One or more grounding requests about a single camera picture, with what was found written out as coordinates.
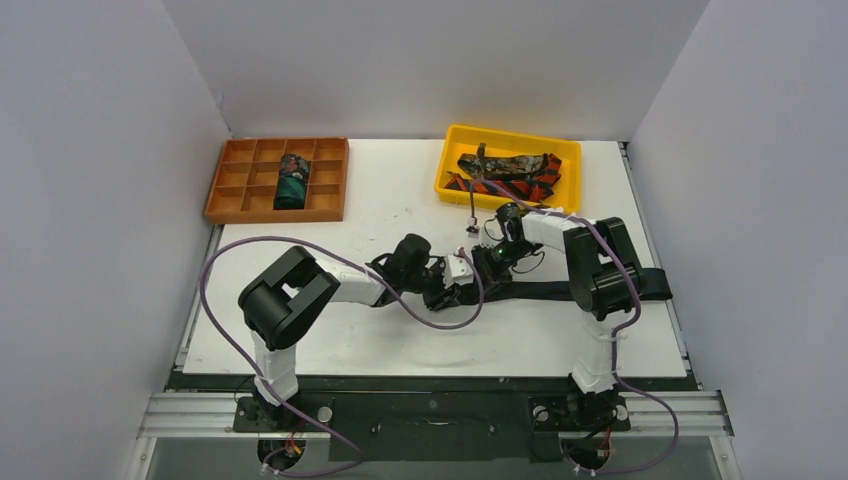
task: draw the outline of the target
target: screw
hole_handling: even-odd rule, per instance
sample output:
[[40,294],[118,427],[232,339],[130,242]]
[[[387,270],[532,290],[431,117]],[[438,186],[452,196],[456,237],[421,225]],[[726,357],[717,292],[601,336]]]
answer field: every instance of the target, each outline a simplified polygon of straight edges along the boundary
[[627,420],[628,416],[630,416],[630,414],[627,412],[627,409],[624,407],[624,405],[616,405],[615,418],[617,420],[621,420],[623,422],[624,420]]
[[324,406],[318,409],[318,421],[321,423],[327,423],[333,418],[333,409],[330,407]]
[[535,418],[537,422],[544,422],[548,419],[548,409],[539,405],[533,409],[533,418]]

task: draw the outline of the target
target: black cable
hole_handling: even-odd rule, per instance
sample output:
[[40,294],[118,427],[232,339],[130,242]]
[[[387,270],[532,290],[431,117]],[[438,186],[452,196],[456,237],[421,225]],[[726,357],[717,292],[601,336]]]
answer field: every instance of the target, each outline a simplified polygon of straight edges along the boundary
[[468,200],[469,200],[469,203],[471,204],[471,218],[473,218],[475,220],[474,224],[476,225],[477,224],[477,222],[476,222],[476,220],[477,220],[477,209],[474,208],[474,189],[472,189],[472,188],[468,189]]
[[524,258],[527,258],[527,257],[539,257],[539,256],[541,256],[541,257],[542,257],[542,258],[540,258],[540,259],[539,259],[539,263],[537,263],[537,264],[536,264],[536,266],[535,266],[535,267],[533,267],[533,268],[531,268],[530,270],[525,270],[525,271],[523,271],[523,272],[519,272],[518,270],[516,270],[516,269],[515,269],[515,267],[510,268],[510,270],[512,270],[512,273],[515,273],[515,274],[517,274],[517,275],[524,275],[525,273],[530,273],[530,272],[532,272],[533,270],[536,270],[537,268],[539,268],[539,265],[541,265],[541,264],[542,264],[542,262],[544,262],[544,261],[545,261],[545,251],[544,251],[544,250],[542,250],[542,251],[537,252],[537,253],[535,253],[535,254],[527,255],[527,256],[525,256],[525,257],[524,257]]
[[245,384],[245,383],[247,383],[247,381],[248,381],[248,380],[252,380],[252,379],[253,379],[253,376],[252,376],[252,375],[251,375],[251,376],[248,376],[247,378],[245,378],[244,380],[242,380],[242,381],[241,381],[241,383],[239,383],[239,385],[236,387],[236,390],[233,392],[233,401],[234,401],[234,402],[236,402],[236,405],[238,405],[238,399],[236,398],[236,395],[238,395],[238,394],[239,394],[239,390],[241,390],[241,387],[243,387],[243,386],[244,386],[244,384]]
[[557,458],[545,458],[536,453],[536,422],[539,420],[539,415],[544,412],[545,410],[540,410],[533,415],[533,425],[530,427],[530,455],[533,455],[533,458],[541,462],[561,462],[562,459],[565,458],[565,454],[562,454]]
[[494,240],[496,242],[500,242],[501,240],[503,240],[503,237],[495,238],[495,237],[492,236],[491,233],[489,233],[489,222],[494,222],[494,221],[495,221],[494,218],[490,218],[490,219],[486,220],[485,222],[483,222],[483,231],[486,232],[487,237],[491,238],[492,240]]
[[537,412],[535,415],[533,415],[533,425],[532,425],[532,426],[531,426],[531,428],[530,428],[530,454],[531,454],[531,455],[533,455],[533,457],[534,457],[536,460],[539,460],[539,461],[542,461],[542,462],[559,462],[559,461],[562,461],[562,459],[564,459],[564,458],[567,456],[567,451],[568,451],[568,450],[583,450],[583,451],[585,451],[585,452],[589,452],[589,453],[597,452],[597,451],[598,451],[598,448],[596,448],[596,447],[583,446],[583,445],[580,445],[580,444],[581,444],[581,443],[585,443],[585,442],[587,442],[587,441],[589,441],[589,440],[591,440],[591,439],[595,438],[595,436],[596,436],[596,435],[598,435],[598,434],[599,434],[599,433],[601,433],[602,431],[606,430],[607,428],[611,427],[611,426],[612,426],[612,424],[613,424],[613,423],[615,423],[615,420],[616,420],[616,419],[615,419],[615,417],[611,417],[609,420],[607,420],[606,422],[604,422],[604,424],[602,424],[602,425],[595,425],[595,428],[594,428],[594,429],[592,429],[592,431],[590,431],[590,432],[589,432],[586,436],[584,436],[583,438],[579,438],[579,439],[573,440],[573,443],[572,443],[572,442],[568,442],[568,443],[569,443],[569,447],[568,447],[568,449],[563,450],[562,455],[561,455],[560,457],[557,457],[557,458],[545,458],[545,457],[540,456],[540,455],[536,452],[536,435],[535,435],[535,431],[536,431],[536,423],[537,423],[537,422],[538,422],[538,420],[539,420],[539,415],[541,415],[542,413],[544,413],[544,412],[546,412],[546,411],[547,411],[548,413],[553,413],[553,412],[554,412],[553,410],[540,410],[540,411],[539,411],[539,412]]
[[389,258],[391,255],[392,255],[391,253],[384,253],[382,255],[377,256],[376,258],[374,258],[374,260],[371,260],[371,262],[369,262],[369,263],[375,263],[377,265],[380,265],[380,262]]

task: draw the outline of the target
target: patterned fabric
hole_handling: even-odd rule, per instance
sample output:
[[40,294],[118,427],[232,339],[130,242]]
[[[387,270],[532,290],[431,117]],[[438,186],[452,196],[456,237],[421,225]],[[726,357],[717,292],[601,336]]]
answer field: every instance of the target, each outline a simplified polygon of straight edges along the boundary
[[309,160],[287,153],[280,159],[280,177],[274,194],[274,210],[300,210],[306,205]]
[[[521,157],[511,157],[512,158],[532,158],[528,156]],[[536,169],[534,172],[529,174],[524,174],[523,177],[514,180],[508,179],[497,179],[497,178],[488,178],[492,183],[495,183],[504,189],[511,192],[516,197],[529,201],[529,202],[541,202],[542,200],[550,197],[554,194],[553,186],[560,179],[561,175],[559,173],[559,169],[562,166],[562,160],[557,158],[556,155],[552,153],[546,153],[544,155],[540,155],[538,158],[542,159],[541,167]],[[448,181],[445,188],[451,190],[459,190],[462,192],[467,192],[471,188],[472,180],[463,178],[462,175],[455,172],[448,172],[451,175],[451,179]],[[498,197],[504,197],[505,195],[501,194],[498,190],[488,185],[477,184],[474,186],[475,193],[482,193],[486,195],[494,195]]]
[[459,168],[471,178],[486,180],[526,180],[545,166],[544,155],[487,157],[486,144],[477,147],[477,154],[463,153],[457,161]]

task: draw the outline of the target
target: black strap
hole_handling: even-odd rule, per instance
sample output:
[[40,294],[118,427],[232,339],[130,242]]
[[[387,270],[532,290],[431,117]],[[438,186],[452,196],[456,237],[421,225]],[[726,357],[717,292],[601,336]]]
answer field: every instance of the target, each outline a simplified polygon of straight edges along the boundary
[[[469,284],[473,288],[463,288],[458,300],[460,305],[476,305],[478,301],[477,286]],[[508,300],[510,298],[524,298],[527,300],[554,300],[560,302],[573,302],[571,288],[568,282],[510,282],[500,285],[492,285],[486,291],[486,303]],[[642,292],[639,299],[643,301],[665,301],[671,300],[671,287],[665,270],[661,268],[642,269]]]

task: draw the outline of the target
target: wooden organizer tray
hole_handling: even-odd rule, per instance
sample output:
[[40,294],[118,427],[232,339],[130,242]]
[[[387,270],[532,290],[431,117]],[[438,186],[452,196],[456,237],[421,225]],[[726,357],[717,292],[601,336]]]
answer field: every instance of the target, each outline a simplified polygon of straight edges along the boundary
[[[280,160],[286,153],[310,160],[302,210],[274,210]],[[341,221],[347,157],[347,138],[227,140],[206,202],[206,218],[215,224]]]

